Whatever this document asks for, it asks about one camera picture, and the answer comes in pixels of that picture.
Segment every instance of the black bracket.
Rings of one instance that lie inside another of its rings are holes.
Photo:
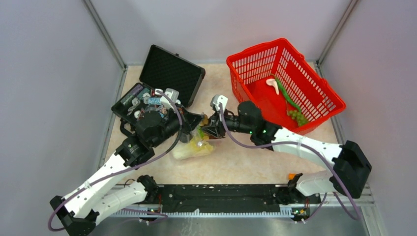
[[[302,203],[306,196],[301,194],[297,189],[297,181],[302,176],[302,174],[297,174],[292,180],[288,182],[288,187],[280,188],[279,194],[276,195],[276,200],[278,203],[283,205],[288,205],[291,203]]]
[[[153,177],[149,175],[139,176],[138,182],[141,183],[145,187],[145,190],[148,192],[145,201],[153,202],[155,199],[157,199],[159,187]]]
[[[363,154],[359,145],[352,141],[347,141],[342,145],[342,151],[337,158],[333,158],[333,169],[348,189],[351,196],[355,199],[359,198],[365,187],[372,166]],[[341,194],[346,196],[340,184],[335,177],[330,178],[334,188]]]
[[[49,201],[49,204],[55,210],[63,202],[61,196],[55,196]],[[74,218],[74,212],[68,212],[65,207],[62,207],[57,212],[57,217],[60,219],[62,225],[70,236],[87,236],[95,228],[95,221],[98,212],[90,211],[85,219]]]
[[[127,121],[125,121],[123,118],[120,119],[120,132],[122,134],[124,134],[125,136],[129,137],[132,136],[133,134],[131,132],[129,132],[124,126],[127,124]],[[134,131],[134,126],[131,125],[130,126],[130,130]]]

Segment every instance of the case lid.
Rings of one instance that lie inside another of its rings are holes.
[[[165,49],[152,45],[139,80],[153,89],[172,88],[185,107],[191,106],[206,71]]]

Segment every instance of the cable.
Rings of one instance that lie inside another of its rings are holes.
[[[358,218],[354,217],[346,208],[346,206],[343,204],[342,200],[340,200],[339,196],[337,195],[336,192],[333,192],[334,196],[336,197],[337,201],[340,203],[340,205],[342,206],[342,208],[345,210],[346,214],[352,218],[353,220],[358,220]]]
[[[112,173],[112,174],[110,174],[110,175],[107,175],[107,176],[104,176],[104,177],[101,177],[101,178],[99,178],[98,180],[96,180],[96,181],[94,181],[94,182],[92,182],[92,183],[90,183],[90,186],[93,186],[93,185],[95,185],[95,184],[97,184],[97,183],[99,183],[99,182],[101,182],[101,181],[103,181],[103,180],[106,180],[106,179],[108,179],[108,178],[111,178],[111,177],[114,177],[114,176],[117,176],[117,175],[120,175],[120,174],[124,174],[124,173],[126,173],[126,172],[129,172],[129,171],[132,171],[132,170],[137,170],[137,169],[139,169],[140,167],[142,167],[142,166],[145,166],[145,165],[148,165],[148,164],[150,164],[150,163],[152,163],[152,162],[154,162],[154,161],[157,161],[157,160],[159,160],[160,158],[162,158],[163,156],[165,156],[167,153],[169,153],[169,151],[171,151],[174,147],[175,147],[175,145],[177,145],[177,143],[179,142],[179,139],[180,139],[180,136],[181,136],[181,130],[182,130],[182,119],[181,119],[181,114],[179,113],[179,111],[178,111],[178,108],[175,106],[175,103],[167,96],[167,95],[165,95],[164,93],[161,93],[160,95],[162,95],[162,96],[164,96],[168,101],[169,101],[169,103],[173,106],[173,108],[174,108],[174,111],[175,111],[175,113],[177,114],[177,117],[178,117],[178,120],[179,120],[179,131],[178,131],[178,135],[177,135],[177,137],[175,138],[175,140],[174,140],[174,142],[172,143],[172,145],[165,151],[165,152],[163,152],[162,154],[160,154],[159,156],[157,156],[156,158],[154,158],[154,159],[152,159],[152,160],[149,160],[148,162],[145,162],[145,163],[142,163],[142,164],[139,164],[139,165],[136,165],[136,166],[134,166],[134,167],[130,167],[130,168],[127,168],[127,169],[125,169],[125,170],[122,170],[122,171],[118,171],[118,172],[115,172],[115,173]],[[75,198],[77,195],[79,195],[80,193],[82,193],[82,192],[84,192],[85,191],[85,188],[81,188],[80,190],[78,190],[77,192],[75,192],[74,194],[72,194],[71,196],[69,196],[67,199],[65,199],[55,210],[54,210],[54,212],[52,212],[52,214],[51,214],[51,216],[49,217],[49,219],[48,219],[48,229],[50,230],[50,231],[52,231],[52,232],[58,232],[58,231],[62,231],[62,230],[64,230],[65,228],[64,227],[62,227],[62,228],[59,228],[59,229],[55,229],[55,228],[52,228],[52,220],[53,220],[53,218],[54,218],[54,216],[57,214],[57,212],[65,205],[65,204],[67,204],[69,201],[71,201],[73,198]]]
[[[164,220],[168,219],[168,216],[159,212],[151,212],[151,211],[144,211],[144,210],[135,210],[135,209],[129,209],[129,208],[123,208],[123,210],[127,210],[127,211],[132,211],[132,212],[136,212],[136,213],[142,213],[142,214],[149,214],[149,215],[159,215],[159,216],[163,216],[164,218],[160,218],[154,221],[149,221],[149,224],[156,224],[159,222],[162,222]]]
[[[232,111],[226,110],[226,113],[227,114],[231,113],[233,116],[235,116],[235,113],[233,113]]]
[[[125,182],[125,183],[124,183],[124,185],[123,185],[123,188],[124,188],[124,187],[126,187],[126,184],[127,184],[127,182],[129,182],[129,180],[136,181],[135,179],[132,179],[132,178],[130,178],[130,179],[128,179],[128,180],[126,180],[126,182]]]
[[[259,145],[259,146],[251,146],[251,145],[243,144],[243,143],[239,142],[238,140],[236,140],[233,137],[233,135],[230,132],[230,130],[227,128],[227,125],[226,125],[226,122],[225,122],[225,118],[224,118],[223,104],[220,103],[219,104],[219,108],[220,108],[220,115],[221,115],[221,118],[222,118],[222,124],[223,124],[223,127],[224,127],[226,133],[229,135],[229,137],[236,144],[238,144],[238,145],[240,145],[240,146],[242,146],[244,148],[268,148],[268,147],[271,147],[271,146],[274,146],[274,145],[290,144],[290,145],[299,145],[299,146],[301,146],[303,148],[306,148],[306,149],[312,151],[314,154],[316,154],[323,161],[323,163],[326,165],[326,167],[330,170],[330,172],[333,174],[333,176],[335,177],[335,179],[337,180],[337,182],[342,187],[343,191],[346,193],[346,196],[348,197],[348,199],[351,202],[353,208],[355,209],[355,212],[357,214],[357,220],[360,220],[361,219],[360,210],[356,206],[356,203],[353,200],[353,198],[352,198],[351,194],[349,193],[348,189],[346,188],[345,184],[342,182],[342,180],[340,179],[339,175],[337,175],[337,173],[333,170],[333,167],[330,165],[330,163],[327,162],[327,160],[321,155],[321,153],[319,153],[317,150],[315,150],[314,148],[312,148],[312,147],[310,147],[310,146],[308,146],[306,144],[300,144],[298,142],[293,142],[293,141],[281,141],[281,142],[275,142],[275,143],[270,143],[270,144],[263,144],[263,145]],[[339,203],[342,205],[343,208],[346,208],[341,201],[339,201]]]

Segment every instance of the white cable tie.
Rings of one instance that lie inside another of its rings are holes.
[[[86,181],[84,182],[84,188],[85,188],[85,189],[89,189],[89,190],[91,190],[92,186],[91,186],[91,184],[90,184],[90,182],[89,182],[88,180],[86,180]]]
[[[91,191],[92,192],[92,195],[94,196],[95,194],[97,194],[97,191],[94,189],[94,188],[92,188],[92,186],[91,186],[91,184],[90,184],[90,182],[88,181],[88,180],[86,180],[85,182],[84,182],[84,188],[87,190],[89,190],[89,191]]]
[[[298,144],[297,144],[297,155],[299,156],[299,157],[301,157],[301,152],[300,152],[300,149],[301,149],[301,144],[302,144],[302,141],[305,139],[305,136],[301,136],[299,139],[298,139]]]

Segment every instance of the green vegetable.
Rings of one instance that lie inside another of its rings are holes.
[[[301,108],[290,98],[284,86],[282,85],[281,81],[279,81],[279,79],[274,74],[271,74],[271,75],[274,76],[276,83],[278,84],[278,88],[279,90],[281,90],[282,94],[284,95],[285,100],[301,113]]]

